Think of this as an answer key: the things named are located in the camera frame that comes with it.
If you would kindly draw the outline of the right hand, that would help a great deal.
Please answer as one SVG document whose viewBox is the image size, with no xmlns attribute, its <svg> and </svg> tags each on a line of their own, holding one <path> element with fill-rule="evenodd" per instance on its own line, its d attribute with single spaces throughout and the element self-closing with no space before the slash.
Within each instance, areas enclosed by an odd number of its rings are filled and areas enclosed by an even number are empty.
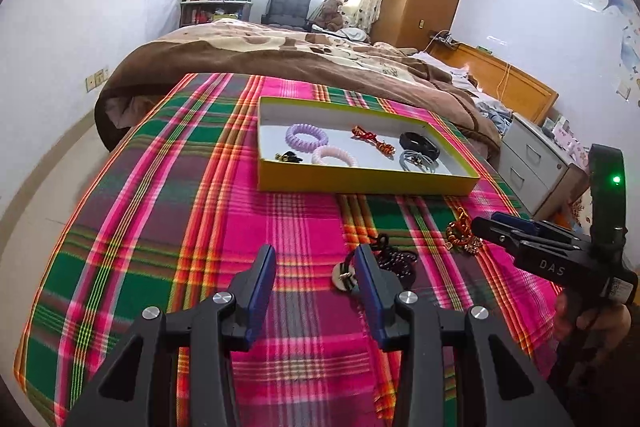
<svg viewBox="0 0 640 427">
<path fill-rule="evenodd" d="M 555 299 L 553 317 L 553 335 L 558 340 L 558 347 L 577 329 L 587 333 L 586 345 L 597 349 L 590 361 L 592 365 L 603 362 L 608 355 L 625 339 L 631 329 L 631 314 L 623 303 L 610 303 L 603 308 L 592 308 L 577 317 L 570 318 L 570 300 L 563 291 Z"/>
</svg>

